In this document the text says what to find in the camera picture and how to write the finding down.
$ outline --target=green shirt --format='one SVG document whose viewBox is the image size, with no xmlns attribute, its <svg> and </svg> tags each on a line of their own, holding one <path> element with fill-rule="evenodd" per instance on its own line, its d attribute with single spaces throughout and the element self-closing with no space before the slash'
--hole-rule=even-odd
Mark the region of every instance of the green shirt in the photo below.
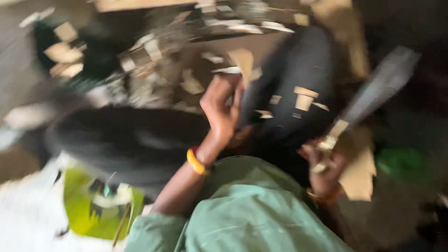
<svg viewBox="0 0 448 252">
<path fill-rule="evenodd" d="M 223 159 L 190 219 L 137 217 L 125 252 L 351 252 L 300 200 L 302 190 L 261 159 Z"/>
</svg>

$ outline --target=mint green sleeve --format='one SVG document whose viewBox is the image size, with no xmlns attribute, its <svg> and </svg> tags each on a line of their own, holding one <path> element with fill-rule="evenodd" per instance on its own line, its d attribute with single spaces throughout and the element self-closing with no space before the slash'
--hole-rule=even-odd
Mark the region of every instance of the mint green sleeve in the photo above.
<svg viewBox="0 0 448 252">
<path fill-rule="evenodd" d="M 150 213 L 135 219 L 125 252 L 172 252 L 184 229 L 181 216 Z"/>
</svg>

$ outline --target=hand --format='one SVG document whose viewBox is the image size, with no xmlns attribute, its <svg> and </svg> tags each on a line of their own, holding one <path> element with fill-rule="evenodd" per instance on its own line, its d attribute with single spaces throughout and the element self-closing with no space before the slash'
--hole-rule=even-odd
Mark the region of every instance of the hand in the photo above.
<svg viewBox="0 0 448 252">
<path fill-rule="evenodd" d="M 318 140 L 310 140 L 302 145 L 299 154 L 308 160 L 309 169 L 315 167 L 322 159 L 322 152 L 316 148 Z M 339 177 L 347 165 L 347 158 L 337 149 L 333 150 L 327 168 L 321 173 L 310 172 L 310 183 L 313 193 L 319 197 L 327 197 L 339 189 Z"/>
<path fill-rule="evenodd" d="M 211 136 L 224 148 L 235 132 L 240 116 L 240 100 L 244 90 L 239 75 L 215 75 L 201 99 L 201 107 L 210 123 Z M 234 94 L 231 105 L 228 97 Z"/>
</svg>

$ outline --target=dark cloth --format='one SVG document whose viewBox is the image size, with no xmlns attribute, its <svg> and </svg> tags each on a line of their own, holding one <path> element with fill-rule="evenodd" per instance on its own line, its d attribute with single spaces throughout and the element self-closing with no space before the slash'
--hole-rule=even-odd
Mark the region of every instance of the dark cloth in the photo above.
<svg viewBox="0 0 448 252">
<path fill-rule="evenodd" d="M 324 134 L 337 115 L 331 85 L 333 42 L 320 27 L 298 27 L 262 65 L 262 76 L 242 98 L 239 126 L 252 122 L 254 110 L 274 118 L 257 123 L 250 155 L 263 158 L 308 186 L 307 162 L 296 150 Z M 319 96 L 309 111 L 295 108 L 296 86 Z M 269 104 L 272 95 L 283 98 Z M 145 188 L 157 196 L 185 162 L 189 147 L 199 145 L 209 129 L 207 118 L 166 109 L 105 108 L 77 111 L 51 130 L 52 142 L 112 181 Z"/>
</svg>

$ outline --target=person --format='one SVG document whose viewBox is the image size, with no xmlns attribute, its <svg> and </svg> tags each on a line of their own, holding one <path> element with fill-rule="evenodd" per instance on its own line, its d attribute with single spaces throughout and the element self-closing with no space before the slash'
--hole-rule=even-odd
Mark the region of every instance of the person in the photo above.
<svg viewBox="0 0 448 252">
<path fill-rule="evenodd" d="M 138 217 L 126 252 L 138 251 L 350 251 L 302 201 L 303 189 L 285 172 L 259 158 L 232 156 L 210 164 L 235 133 L 241 85 L 215 76 L 201 99 L 210 123 L 202 143 L 157 197 L 150 214 Z M 310 167 L 320 154 L 302 146 Z M 339 191 L 345 159 L 333 153 L 324 173 L 310 174 L 309 195 L 327 209 Z"/>
<path fill-rule="evenodd" d="M 155 199 L 151 213 L 135 220 L 127 252 L 350 251 L 332 218 L 344 156 L 333 153 L 322 174 L 307 168 L 321 156 L 312 139 L 338 113 L 331 48 L 323 28 L 299 27 L 244 92 L 240 76 L 215 76 L 200 102 L 206 117 L 169 109 L 81 110 L 54 125 L 52 140 L 108 183 L 140 187 Z M 315 102 L 330 112 L 317 106 L 299 112 L 297 85 L 318 92 Z M 273 94 L 282 97 L 278 104 L 269 103 Z M 254 126 L 256 109 L 274 117 Z M 247 129 L 249 156 L 221 153 Z"/>
</svg>

